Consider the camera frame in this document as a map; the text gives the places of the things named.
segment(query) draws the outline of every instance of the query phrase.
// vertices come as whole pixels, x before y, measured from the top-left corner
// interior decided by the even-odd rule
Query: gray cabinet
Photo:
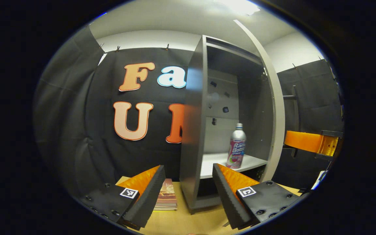
[[[192,212],[220,203],[217,192],[208,190],[214,186],[212,165],[225,164],[238,122],[247,141],[236,171],[265,165],[274,110],[263,62],[230,43],[202,36],[188,66],[180,161],[182,192]]]

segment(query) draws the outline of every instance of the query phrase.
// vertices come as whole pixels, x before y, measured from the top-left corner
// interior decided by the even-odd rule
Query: ceiling light
[[[247,0],[214,0],[215,2],[222,3],[228,6],[230,9],[239,12],[241,14],[252,15],[253,13],[260,11],[261,9],[254,3]]]

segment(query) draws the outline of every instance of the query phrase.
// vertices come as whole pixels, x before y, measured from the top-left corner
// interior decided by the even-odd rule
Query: decorative letter
[[[169,66],[162,69],[161,76],[158,77],[158,83],[161,86],[173,86],[183,88],[187,83],[185,79],[185,70],[176,66]]]
[[[140,81],[143,82],[148,77],[148,70],[154,70],[155,64],[150,63],[141,63],[141,64],[127,64],[124,66],[126,69],[126,75],[124,76],[123,85],[121,85],[118,90],[121,92],[125,91],[134,91],[140,88],[140,84],[137,83],[137,78],[140,78]]]
[[[172,126],[170,128],[170,135],[166,137],[168,143],[181,143],[182,136],[180,136],[180,130],[184,122],[184,105],[183,104],[171,104],[169,110],[172,111]]]
[[[131,108],[127,102],[116,102],[113,104],[115,109],[114,129],[117,135],[126,140],[141,140],[148,132],[149,111],[153,109],[150,103],[138,103],[136,109],[139,110],[139,125],[137,130],[127,129],[127,110]]]

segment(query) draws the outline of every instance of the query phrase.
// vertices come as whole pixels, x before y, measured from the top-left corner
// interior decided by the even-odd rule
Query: wooden table
[[[129,178],[121,177],[118,183],[127,179]],[[228,220],[221,204],[196,210],[196,213],[191,215],[184,201],[180,183],[173,182],[173,186],[178,210],[153,211],[146,227],[137,232],[145,235],[187,235],[188,233],[196,235],[231,235],[247,229],[238,230],[231,229],[230,225],[224,226]],[[301,193],[298,193],[298,189],[282,187],[297,196],[301,195]]]

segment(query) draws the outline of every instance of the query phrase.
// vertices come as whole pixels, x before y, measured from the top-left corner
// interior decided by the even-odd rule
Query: ceiling
[[[260,9],[248,16],[213,0],[134,0],[97,18],[89,27],[96,39],[128,31],[172,30],[216,37],[250,52],[257,50],[234,19],[244,24],[262,45],[297,32]]]

